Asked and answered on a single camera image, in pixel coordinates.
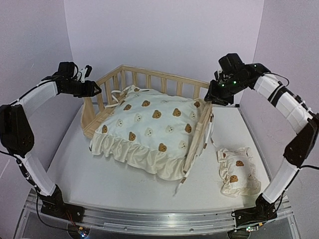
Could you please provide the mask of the wooden pet bed frame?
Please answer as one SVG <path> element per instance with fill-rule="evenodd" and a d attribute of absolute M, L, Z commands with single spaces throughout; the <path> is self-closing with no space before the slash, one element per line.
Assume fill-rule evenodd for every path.
<path fill-rule="evenodd" d="M 167 91 L 167 81 L 175 81 L 176 82 L 176 95 L 182 95 L 183 86 L 192 85 L 193 86 L 193 98 L 198 99 L 200 95 L 201 89 L 208 89 L 209 83 L 174 75 L 171 73 L 148 70 L 139 67 L 132 67 L 128 65 L 120 65 L 117 68 L 113 69 L 105 76 L 100 78 L 96 83 L 98 86 L 105 88 L 105 95 L 107 98 L 107 102 L 103 102 L 103 94 L 98 93 L 97 105 L 99 111 L 96 113 L 93 107 L 93 102 L 90 97 L 84 98 L 83 108 L 82 108 L 82 116 L 81 116 L 81 127 L 84 135 L 87 138 L 92 138 L 95 130 L 98 128 L 100 123 L 105 120 L 114 110 L 114 106 L 109 106 L 109 104 L 115 104 L 116 101 L 112 99 L 110 81 L 113 82 L 113 86 L 115 90 L 118 90 L 119 87 L 125 88 L 127 86 L 126 82 L 126 72 L 131 72 L 132 80 L 134 85 L 138 85 L 138 74 L 143 74 L 146 77 L 146 87 L 152 87 L 152 77 L 160 78 L 160 91 L 165 93 Z M 183 167 L 184 177 L 186 178 L 190 172 L 191 167 L 193 166 L 195 160 L 195 153 L 199 147 L 201 140 L 203 140 L 203 136 L 206 130 L 206 127 L 211 119 L 212 106 L 210 102 L 204 104 L 204 113 L 201 115 L 196 128 L 195 134 L 190 144 L 190 149 L 188 151 L 188 155 L 186 157 L 185 165 Z"/>

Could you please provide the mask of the bear print cream cushion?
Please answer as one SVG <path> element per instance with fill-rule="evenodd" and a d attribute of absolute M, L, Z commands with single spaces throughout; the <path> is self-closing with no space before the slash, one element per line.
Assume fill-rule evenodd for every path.
<path fill-rule="evenodd" d="M 126 87 L 123 94 L 124 99 L 113 104 L 112 113 L 95 130 L 91 153 L 183 185 L 188 178 L 183 167 L 206 102 L 135 85 Z M 212 112 L 195 159 L 207 145 L 213 118 Z"/>

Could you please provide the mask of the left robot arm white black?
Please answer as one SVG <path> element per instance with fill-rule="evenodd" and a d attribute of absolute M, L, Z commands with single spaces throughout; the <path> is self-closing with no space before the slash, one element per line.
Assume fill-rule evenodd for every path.
<path fill-rule="evenodd" d="M 101 93 L 97 83 L 87 79 L 91 71 L 89 65 L 80 69 L 74 62 L 61 62 L 53 75 L 42 79 L 12 103 L 0 107 L 0 142 L 7 150 L 5 154 L 15 158 L 24 178 L 43 196 L 52 196 L 57 186 L 33 152 L 34 134 L 28 120 L 38 108 L 59 94 L 90 98 Z"/>

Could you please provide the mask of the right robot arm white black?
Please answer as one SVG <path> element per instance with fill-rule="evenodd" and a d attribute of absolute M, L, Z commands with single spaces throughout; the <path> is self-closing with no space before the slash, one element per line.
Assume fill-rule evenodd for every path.
<path fill-rule="evenodd" d="M 270 211 L 270 205 L 292 183 L 298 171 L 316 144 L 319 135 L 319 115 L 305 100 L 289 89 L 289 80 L 274 73 L 261 63 L 244 63 L 238 54 L 228 53 L 218 60 L 219 69 L 210 82 L 205 101 L 228 106 L 234 96 L 248 89 L 255 92 L 273 108 L 279 124 L 285 126 L 286 146 L 283 162 L 265 188 L 260 202 L 251 209 L 251 216 L 261 221 Z"/>

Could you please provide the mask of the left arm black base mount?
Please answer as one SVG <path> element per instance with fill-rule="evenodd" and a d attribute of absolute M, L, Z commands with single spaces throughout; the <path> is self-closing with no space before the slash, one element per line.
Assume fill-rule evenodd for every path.
<path fill-rule="evenodd" d="M 68 204 L 63 201 L 61 189 L 55 185 L 51 196 L 39 194 L 42 201 L 41 213 L 55 218 L 69 220 L 73 223 L 80 223 L 84 217 L 84 208 L 78 205 Z"/>

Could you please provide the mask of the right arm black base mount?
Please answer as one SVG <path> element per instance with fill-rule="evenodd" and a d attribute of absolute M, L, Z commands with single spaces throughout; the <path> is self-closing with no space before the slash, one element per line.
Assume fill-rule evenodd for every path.
<path fill-rule="evenodd" d="M 238 209 L 232 212 L 235 219 L 235 228 L 255 226 L 259 223 L 266 223 L 277 218 L 277 211 L 282 203 L 284 193 L 274 202 L 269 203 L 263 193 L 258 196 L 255 206 L 251 208 Z"/>

